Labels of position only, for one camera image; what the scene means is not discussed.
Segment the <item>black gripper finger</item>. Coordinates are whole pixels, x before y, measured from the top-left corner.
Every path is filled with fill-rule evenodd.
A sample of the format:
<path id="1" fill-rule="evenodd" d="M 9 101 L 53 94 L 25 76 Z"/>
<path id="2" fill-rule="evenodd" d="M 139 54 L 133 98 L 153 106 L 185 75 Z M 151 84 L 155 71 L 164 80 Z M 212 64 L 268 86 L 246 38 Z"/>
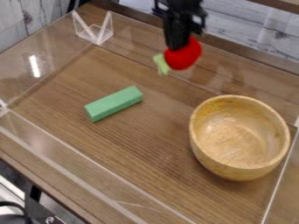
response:
<path id="1" fill-rule="evenodd" d="M 191 18 L 191 29 L 192 32 L 203 35 L 205 33 L 205 18 L 193 16 Z"/>
<path id="2" fill-rule="evenodd" d="M 181 49 L 188 44 L 191 21 L 188 17 L 167 18 L 163 21 L 165 44 L 172 51 Z"/>

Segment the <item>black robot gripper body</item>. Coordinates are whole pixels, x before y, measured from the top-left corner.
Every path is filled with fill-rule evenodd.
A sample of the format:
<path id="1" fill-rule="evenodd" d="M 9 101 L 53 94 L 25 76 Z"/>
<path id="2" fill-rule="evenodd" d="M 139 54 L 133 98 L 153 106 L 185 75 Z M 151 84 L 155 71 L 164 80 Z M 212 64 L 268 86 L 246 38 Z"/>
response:
<path id="1" fill-rule="evenodd" d="M 201 7 L 203 0 L 153 0 L 153 14 L 161 19 L 180 19 L 189 16 L 204 20 L 208 16 Z"/>

